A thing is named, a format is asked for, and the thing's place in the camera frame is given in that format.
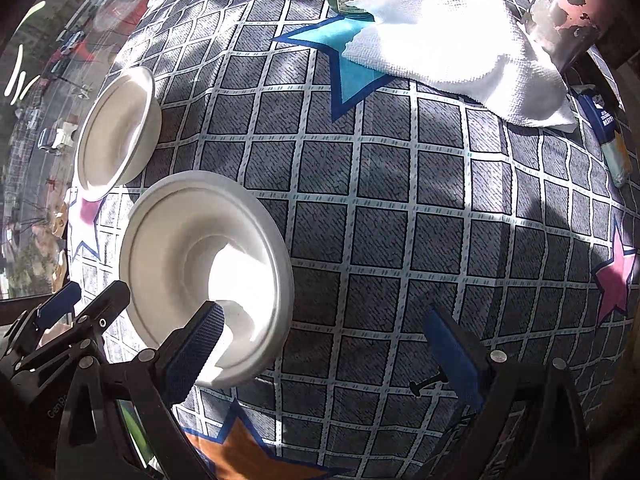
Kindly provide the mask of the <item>small white bowl back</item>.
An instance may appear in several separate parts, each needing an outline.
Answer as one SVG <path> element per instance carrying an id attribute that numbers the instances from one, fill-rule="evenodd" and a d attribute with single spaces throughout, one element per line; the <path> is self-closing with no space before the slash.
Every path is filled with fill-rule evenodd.
<path id="1" fill-rule="evenodd" d="M 134 180 L 160 138 L 162 111 L 145 66 L 124 70 L 98 96 L 81 128 L 75 156 L 80 196 L 97 202 Z"/>

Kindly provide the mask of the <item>pink metal cup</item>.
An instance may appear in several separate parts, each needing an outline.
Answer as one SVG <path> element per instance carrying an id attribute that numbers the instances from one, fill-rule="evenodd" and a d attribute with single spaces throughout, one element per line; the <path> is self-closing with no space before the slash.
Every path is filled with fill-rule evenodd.
<path id="1" fill-rule="evenodd" d="M 523 23 L 529 40 L 564 72 L 608 30 L 620 0 L 532 0 Z"/>

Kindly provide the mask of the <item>green square plate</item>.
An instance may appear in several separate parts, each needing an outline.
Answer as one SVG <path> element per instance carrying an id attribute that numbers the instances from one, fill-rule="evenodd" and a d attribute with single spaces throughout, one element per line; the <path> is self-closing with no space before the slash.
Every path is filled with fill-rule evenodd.
<path id="1" fill-rule="evenodd" d="M 146 440 L 146 433 L 142 427 L 138 412 L 130 401 L 118 400 L 120 412 L 124 419 L 127 430 L 130 434 L 132 442 L 136 447 L 138 454 L 144 466 L 148 466 L 154 458 L 152 448 Z"/>

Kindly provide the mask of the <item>checkered star tablecloth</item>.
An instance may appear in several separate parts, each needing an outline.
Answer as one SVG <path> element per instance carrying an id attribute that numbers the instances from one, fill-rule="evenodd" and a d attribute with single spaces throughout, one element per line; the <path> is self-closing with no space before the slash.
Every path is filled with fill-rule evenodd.
<path id="1" fill-rule="evenodd" d="M 490 348 L 564 359 L 587 418 L 611 390 L 630 312 L 598 315 L 593 269 L 639 244 L 639 185 L 616 188 L 588 122 L 511 126 L 465 98 L 402 79 L 330 115 L 328 56 L 279 36 L 331 14 L 326 0 L 163 0 L 112 74 L 152 70 L 160 144 L 104 200 L 96 249 L 72 237 L 73 278 L 116 278 L 129 211 L 152 184 L 199 169 L 239 181 L 293 259 L 293 326 L 257 378 L 194 388 L 175 408 L 216 443 L 233 404 L 277 457 L 340 477 L 403 478 L 456 414 L 422 336 L 437 302 Z"/>

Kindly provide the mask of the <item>blue packet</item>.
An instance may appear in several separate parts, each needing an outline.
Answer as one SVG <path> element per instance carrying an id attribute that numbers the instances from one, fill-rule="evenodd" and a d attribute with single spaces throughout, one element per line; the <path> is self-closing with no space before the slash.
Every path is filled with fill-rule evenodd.
<path id="1" fill-rule="evenodd" d="M 631 176 L 631 161 L 615 115 L 606 108 L 604 97 L 593 84 L 572 90 L 600 145 L 613 184 L 621 188 Z"/>

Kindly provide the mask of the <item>white towel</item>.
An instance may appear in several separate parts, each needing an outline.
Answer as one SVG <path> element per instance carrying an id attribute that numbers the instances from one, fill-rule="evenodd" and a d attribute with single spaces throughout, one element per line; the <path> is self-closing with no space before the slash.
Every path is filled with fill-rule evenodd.
<path id="1" fill-rule="evenodd" d="M 573 131 L 567 86 L 504 0 L 355 0 L 372 15 L 349 61 L 468 96 L 513 125 Z"/>

